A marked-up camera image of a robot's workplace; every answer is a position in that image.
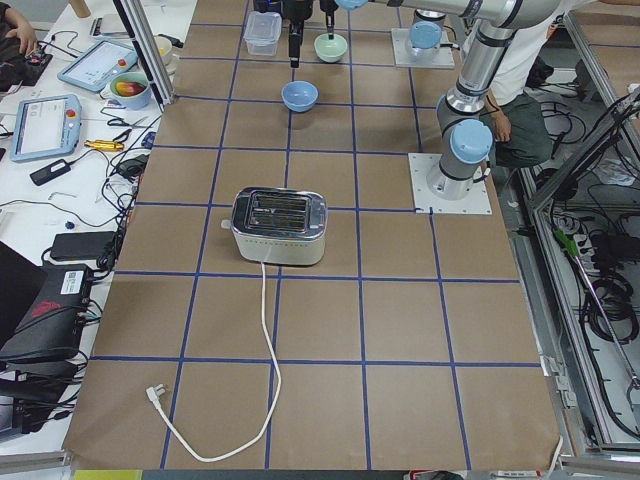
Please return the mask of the green bowl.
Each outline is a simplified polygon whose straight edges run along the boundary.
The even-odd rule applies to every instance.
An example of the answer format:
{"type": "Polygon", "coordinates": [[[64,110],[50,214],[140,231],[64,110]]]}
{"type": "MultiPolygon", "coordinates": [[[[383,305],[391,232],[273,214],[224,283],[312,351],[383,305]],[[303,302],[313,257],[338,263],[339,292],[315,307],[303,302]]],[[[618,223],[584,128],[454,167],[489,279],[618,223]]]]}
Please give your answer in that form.
{"type": "Polygon", "coordinates": [[[347,40],[334,33],[332,36],[329,34],[321,34],[314,40],[314,50],[317,57],[325,63],[337,63],[348,50],[347,40]]]}

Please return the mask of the cream bowl with lemon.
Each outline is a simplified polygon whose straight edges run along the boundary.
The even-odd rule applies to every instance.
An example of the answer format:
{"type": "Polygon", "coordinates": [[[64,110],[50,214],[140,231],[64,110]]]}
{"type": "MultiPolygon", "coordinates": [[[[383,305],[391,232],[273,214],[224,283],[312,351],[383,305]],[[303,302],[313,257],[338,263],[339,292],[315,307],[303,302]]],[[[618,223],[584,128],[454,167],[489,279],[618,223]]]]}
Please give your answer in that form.
{"type": "Polygon", "coordinates": [[[163,65],[168,68],[173,60],[173,45],[171,41],[161,35],[155,35],[154,41],[163,65]]]}

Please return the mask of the blue bowl with fruit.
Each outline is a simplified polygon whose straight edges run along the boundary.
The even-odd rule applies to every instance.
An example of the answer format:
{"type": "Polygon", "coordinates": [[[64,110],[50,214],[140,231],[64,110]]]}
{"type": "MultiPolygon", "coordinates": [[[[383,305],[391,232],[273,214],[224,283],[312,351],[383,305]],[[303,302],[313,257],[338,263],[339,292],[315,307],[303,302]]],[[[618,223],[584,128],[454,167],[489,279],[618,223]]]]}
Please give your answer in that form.
{"type": "Polygon", "coordinates": [[[151,89],[144,73],[126,72],[116,76],[109,84],[113,99],[131,110],[141,110],[151,100],[151,89]]]}

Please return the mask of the clear plastic lidded container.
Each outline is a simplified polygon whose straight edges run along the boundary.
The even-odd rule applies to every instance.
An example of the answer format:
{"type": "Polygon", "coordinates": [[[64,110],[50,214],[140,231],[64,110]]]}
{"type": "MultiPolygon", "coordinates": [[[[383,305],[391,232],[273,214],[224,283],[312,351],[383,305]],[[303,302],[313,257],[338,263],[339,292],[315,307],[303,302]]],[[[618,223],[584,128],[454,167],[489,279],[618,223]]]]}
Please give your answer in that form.
{"type": "Polygon", "coordinates": [[[278,13],[249,13],[244,30],[244,41],[248,53],[254,56],[275,56],[282,29],[282,18],[278,13]]]}

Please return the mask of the teach pendant tablet far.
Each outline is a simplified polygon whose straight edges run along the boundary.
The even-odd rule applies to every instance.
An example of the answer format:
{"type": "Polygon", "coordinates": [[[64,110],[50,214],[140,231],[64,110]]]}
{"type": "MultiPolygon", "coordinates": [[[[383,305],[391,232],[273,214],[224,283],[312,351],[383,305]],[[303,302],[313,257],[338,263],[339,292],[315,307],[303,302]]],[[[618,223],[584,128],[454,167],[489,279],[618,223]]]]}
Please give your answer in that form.
{"type": "Polygon", "coordinates": [[[117,75],[129,71],[138,61],[136,51],[119,42],[101,40],[63,68],[57,78],[97,93],[117,75]]]}

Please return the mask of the teach pendant tablet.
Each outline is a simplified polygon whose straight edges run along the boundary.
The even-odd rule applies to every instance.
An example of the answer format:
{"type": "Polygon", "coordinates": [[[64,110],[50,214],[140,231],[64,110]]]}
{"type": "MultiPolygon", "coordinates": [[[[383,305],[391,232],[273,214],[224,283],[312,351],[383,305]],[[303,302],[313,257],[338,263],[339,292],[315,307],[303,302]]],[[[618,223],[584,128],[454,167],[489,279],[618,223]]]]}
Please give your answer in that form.
{"type": "Polygon", "coordinates": [[[21,101],[9,158],[28,162],[72,153],[79,141],[81,113],[73,94],[21,101]]]}
{"type": "Polygon", "coordinates": [[[57,78],[97,93],[117,75],[129,71],[138,61],[136,51],[119,42],[101,40],[63,68],[57,78]]]}

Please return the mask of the silver white toaster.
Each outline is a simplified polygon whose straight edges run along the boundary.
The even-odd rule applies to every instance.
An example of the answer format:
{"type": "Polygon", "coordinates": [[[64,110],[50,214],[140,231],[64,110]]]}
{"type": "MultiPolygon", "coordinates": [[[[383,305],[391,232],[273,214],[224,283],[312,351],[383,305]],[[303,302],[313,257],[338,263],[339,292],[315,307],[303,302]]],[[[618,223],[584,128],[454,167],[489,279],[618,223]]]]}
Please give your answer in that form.
{"type": "Polygon", "coordinates": [[[326,200],[318,193],[250,186],[236,195],[221,227],[233,233],[247,260],[311,266],[324,255],[327,219],[326,200]]]}

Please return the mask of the black scissors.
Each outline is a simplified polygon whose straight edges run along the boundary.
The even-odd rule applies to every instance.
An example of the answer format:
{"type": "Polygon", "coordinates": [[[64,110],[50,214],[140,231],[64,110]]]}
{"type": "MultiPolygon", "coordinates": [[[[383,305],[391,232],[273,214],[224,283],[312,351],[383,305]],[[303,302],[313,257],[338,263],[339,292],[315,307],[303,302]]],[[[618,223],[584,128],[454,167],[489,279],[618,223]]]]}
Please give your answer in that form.
{"type": "Polygon", "coordinates": [[[113,142],[125,143],[129,139],[129,136],[133,133],[134,130],[148,128],[148,125],[143,125],[143,122],[146,119],[147,117],[142,117],[134,122],[128,122],[122,117],[113,117],[106,122],[106,125],[110,127],[124,128],[124,131],[119,135],[117,135],[113,139],[113,142]]]}

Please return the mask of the person in white shirt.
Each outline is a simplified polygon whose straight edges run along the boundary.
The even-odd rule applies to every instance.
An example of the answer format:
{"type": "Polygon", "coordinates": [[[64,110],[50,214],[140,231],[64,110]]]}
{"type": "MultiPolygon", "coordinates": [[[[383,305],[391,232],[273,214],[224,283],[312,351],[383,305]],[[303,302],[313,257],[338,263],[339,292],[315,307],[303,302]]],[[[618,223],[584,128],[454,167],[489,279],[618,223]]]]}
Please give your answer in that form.
{"type": "Polygon", "coordinates": [[[486,115],[495,140],[495,160],[507,168],[527,168],[551,157],[549,138],[539,103],[525,92],[540,50],[551,37],[569,3],[562,1],[541,23],[517,31],[490,86],[486,115]]]}

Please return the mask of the teach pendant tablet near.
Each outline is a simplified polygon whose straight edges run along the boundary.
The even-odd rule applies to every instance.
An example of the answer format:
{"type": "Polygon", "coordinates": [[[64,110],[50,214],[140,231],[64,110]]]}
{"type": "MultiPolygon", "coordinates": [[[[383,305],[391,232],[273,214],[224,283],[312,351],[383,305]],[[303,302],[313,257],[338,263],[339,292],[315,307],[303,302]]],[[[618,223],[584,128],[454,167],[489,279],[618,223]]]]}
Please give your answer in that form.
{"type": "Polygon", "coordinates": [[[28,162],[72,153],[79,141],[81,113],[73,94],[21,101],[9,158],[28,162]]]}

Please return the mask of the black power brick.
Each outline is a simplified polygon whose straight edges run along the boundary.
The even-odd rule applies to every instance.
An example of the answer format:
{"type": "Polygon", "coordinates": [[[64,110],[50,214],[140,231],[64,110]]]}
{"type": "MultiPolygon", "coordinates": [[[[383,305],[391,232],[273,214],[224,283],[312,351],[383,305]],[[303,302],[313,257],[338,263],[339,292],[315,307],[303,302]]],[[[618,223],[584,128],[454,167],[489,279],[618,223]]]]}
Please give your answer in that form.
{"type": "Polygon", "coordinates": [[[57,234],[50,257],[56,261],[97,260],[114,239],[114,231],[57,234]]]}

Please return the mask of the black laptop computer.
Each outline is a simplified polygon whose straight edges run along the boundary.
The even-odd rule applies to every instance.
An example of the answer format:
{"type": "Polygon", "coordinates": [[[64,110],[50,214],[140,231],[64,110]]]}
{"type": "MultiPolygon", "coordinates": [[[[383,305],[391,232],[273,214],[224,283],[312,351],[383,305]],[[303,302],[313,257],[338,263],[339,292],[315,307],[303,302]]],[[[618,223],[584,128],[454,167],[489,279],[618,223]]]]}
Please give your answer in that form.
{"type": "Polygon", "coordinates": [[[82,263],[42,267],[1,245],[1,360],[30,364],[79,354],[91,270],[82,263]]]}

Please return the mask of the aluminium frame post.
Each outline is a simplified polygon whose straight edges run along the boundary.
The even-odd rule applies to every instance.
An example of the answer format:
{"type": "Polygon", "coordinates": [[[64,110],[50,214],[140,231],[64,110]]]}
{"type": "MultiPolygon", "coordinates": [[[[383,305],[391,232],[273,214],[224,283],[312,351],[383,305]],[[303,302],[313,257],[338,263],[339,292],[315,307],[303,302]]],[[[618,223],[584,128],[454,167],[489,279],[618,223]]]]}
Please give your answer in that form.
{"type": "Polygon", "coordinates": [[[116,12],[138,54],[151,91],[161,110],[175,100],[175,90],[157,48],[142,3],[138,0],[113,0],[116,12]]]}

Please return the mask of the orange handled tool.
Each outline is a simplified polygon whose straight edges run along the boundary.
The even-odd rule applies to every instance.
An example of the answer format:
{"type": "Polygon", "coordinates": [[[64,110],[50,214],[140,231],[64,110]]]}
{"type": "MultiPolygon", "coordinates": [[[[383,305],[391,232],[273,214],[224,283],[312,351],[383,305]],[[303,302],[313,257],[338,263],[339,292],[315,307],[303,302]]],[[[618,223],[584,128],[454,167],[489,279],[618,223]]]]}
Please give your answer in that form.
{"type": "Polygon", "coordinates": [[[123,151],[125,148],[125,145],[122,142],[106,140],[85,141],[84,146],[90,149],[106,152],[119,152],[123,151]]]}

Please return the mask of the green handled grabber tool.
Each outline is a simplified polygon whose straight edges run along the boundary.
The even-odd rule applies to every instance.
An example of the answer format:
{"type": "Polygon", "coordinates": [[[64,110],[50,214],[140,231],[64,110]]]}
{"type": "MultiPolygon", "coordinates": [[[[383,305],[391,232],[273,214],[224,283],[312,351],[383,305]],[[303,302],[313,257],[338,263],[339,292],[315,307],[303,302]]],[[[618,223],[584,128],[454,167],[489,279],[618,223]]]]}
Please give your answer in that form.
{"type": "Polygon", "coordinates": [[[576,243],[569,238],[561,229],[555,229],[554,232],[554,237],[555,239],[559,242],[559,244],[561,245],[562,250],[566,253],[566,255],[568,256],[568,258],[576,265],[579,275],[581,277],[581,279],[583,280],[583,283],[585,284],[586,288],[588,289],[592,299],[593,299],[593,303],[596,305],[598,312],[600,313],[601,317],[604,320],[606,329],[609,333],[609,335],[612,338],[612,342],[615,345],[615,348],[619,354],[619,356],[622,359],[624,368],[626,370],[626,372],[629,375],[630,378],[630,385],[631,388],[634,390],[638,390],[639,389],[639,375],[637,374],[637,372],[635,371],[634,367],[632,366],[628,356],[626,355],[626,353],[624,352],[624,349],[622,347],[622,344],[617,336],[617,334],[615,333],[613,326],[611,324],[611,321],[609,320],[609,317],[606,313],[606,310],[603,306],[602,301],[600,300],[600,298],[598,297],[597,293],[596,293],[596,289],[594,288],[592,282],[589,279],[589,276],[583,266],[583,264],[581,263],[580,260],[580,256],[579,256],[579,251],[578,251],[578,247],[576,245],[576,243]]]}

